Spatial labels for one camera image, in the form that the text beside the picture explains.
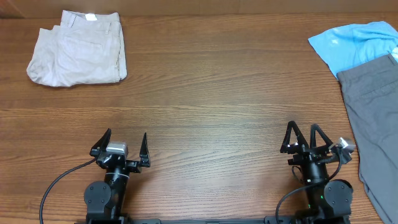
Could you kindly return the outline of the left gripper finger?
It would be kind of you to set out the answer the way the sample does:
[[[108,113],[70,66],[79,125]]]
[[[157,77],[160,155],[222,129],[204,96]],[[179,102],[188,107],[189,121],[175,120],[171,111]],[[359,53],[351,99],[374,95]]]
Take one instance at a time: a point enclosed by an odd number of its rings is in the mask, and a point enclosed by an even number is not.
[[[141,167],[150,167],[150,155],[149,155],[149,150],[148,150],[148,145],[147,145],[147,133],[144,133],[139,157],[140,157],[140,166]]]
[[[90,156],[98,157],[102,152],[106,150],[111,138],[111,129],[108,128],[103,136],[97,141],[96,144],[90,150]]]

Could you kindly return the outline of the beige shorts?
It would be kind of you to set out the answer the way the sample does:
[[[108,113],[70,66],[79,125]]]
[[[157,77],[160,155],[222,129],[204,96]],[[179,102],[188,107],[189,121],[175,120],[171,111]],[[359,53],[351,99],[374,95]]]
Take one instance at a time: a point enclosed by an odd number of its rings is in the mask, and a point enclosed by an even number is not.
[[[26,72],[33,82],[52,87],[125,79],[126,54],[119,14],[64,10],[59,25],[39,30]]]

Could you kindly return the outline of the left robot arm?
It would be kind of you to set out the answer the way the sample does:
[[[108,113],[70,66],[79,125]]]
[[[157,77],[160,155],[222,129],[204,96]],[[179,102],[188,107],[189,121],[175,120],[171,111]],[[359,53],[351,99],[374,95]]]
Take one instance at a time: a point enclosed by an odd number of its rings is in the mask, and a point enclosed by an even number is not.
[[[125,142],[111,140],[111,130],[91,148],[90,156],[106,171],[103,181],[87,186],[84,193],[87,223],[131,223],[131,218],[122,212],[127,183],[131,173],[140,173],[143,167],[150,167],[147,135],[142,139],[139,160],[127,158]]]

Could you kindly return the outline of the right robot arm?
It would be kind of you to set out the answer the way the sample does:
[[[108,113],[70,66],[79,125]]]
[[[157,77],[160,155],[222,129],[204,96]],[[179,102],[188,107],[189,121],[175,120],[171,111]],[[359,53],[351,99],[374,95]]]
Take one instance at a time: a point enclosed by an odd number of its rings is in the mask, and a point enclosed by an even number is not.
[[[352,160],[355,143],[351,139],[339,138],[333,142],[317,124],[311,125],[310,140],[306,141],[295,121],[289,121],[280,152],[291,154],[288,164],[292,172],[298,169],[302,186],[286,195],[278,202],[275,220],[282,223],[279,209],[289,197],[305,192],[308,208],[295,212],[289,223],[349,223],[352,185],[335,177],[342,165]]]

